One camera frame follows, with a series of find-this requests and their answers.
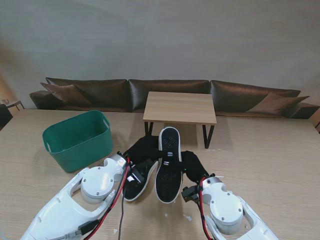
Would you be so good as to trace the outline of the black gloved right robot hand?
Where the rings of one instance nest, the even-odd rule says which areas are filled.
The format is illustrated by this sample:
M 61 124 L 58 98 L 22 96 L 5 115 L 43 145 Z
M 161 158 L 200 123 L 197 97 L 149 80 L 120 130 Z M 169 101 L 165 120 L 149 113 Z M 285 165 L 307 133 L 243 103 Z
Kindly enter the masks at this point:
M 186 174 L 188 179 L 196 184 L 206 177 L 209 177 L 208 172 L 205 170 L 198 156 L 192 151 L 181 152 L 182 162 L 180 169 Z

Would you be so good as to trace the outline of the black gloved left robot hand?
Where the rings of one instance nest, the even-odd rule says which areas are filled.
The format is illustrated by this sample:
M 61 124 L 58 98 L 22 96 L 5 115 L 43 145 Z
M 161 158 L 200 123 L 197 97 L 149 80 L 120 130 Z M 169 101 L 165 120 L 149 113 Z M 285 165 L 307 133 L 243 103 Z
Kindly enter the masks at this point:
M 124 156 L 129 157 L 129 160 L 137 165 L 148 159 L 156 161 L 164 156 L 164 152 L 159 150 L 158 136 L 146 135 L 125 151 Z

